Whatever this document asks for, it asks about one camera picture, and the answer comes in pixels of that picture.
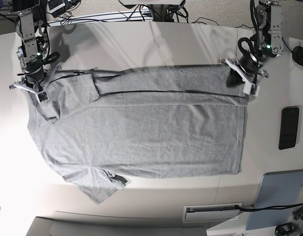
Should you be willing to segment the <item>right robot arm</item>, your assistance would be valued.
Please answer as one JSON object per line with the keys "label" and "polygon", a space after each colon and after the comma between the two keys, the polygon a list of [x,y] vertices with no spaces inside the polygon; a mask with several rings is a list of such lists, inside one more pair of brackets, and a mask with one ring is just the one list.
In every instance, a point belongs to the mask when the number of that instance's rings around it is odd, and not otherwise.
{"label": "right robot arm", "polygon": [[38,99],[48,99],[47,86],[51,74],[44,66],[55,63],[60,54],[50,52],[50,38],[45,15],[39,0],[9,0],[10,13],[18,15],[15,20],[16,33],[21,39],[17,57],[22,72],[21,80],[15,81],[10,89],[22,89],[34,94]]}

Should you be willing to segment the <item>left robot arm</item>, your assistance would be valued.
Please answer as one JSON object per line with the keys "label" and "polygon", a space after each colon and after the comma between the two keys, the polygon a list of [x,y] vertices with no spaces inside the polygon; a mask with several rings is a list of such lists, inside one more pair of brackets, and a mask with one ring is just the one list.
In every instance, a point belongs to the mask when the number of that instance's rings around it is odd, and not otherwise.
{"label": "left robot arm", "polygon": [[251,37],[241,37],[237,46],[242,54],[239,60],[221,62],[234,66],[230,69],[226,85],[229,88],[244,84],[253,84],[261,74],[261,68],[270,59],[282,54],[282,6],[279,0],[260,0],[258,4],[249,2],[250,17],[255,33]]}

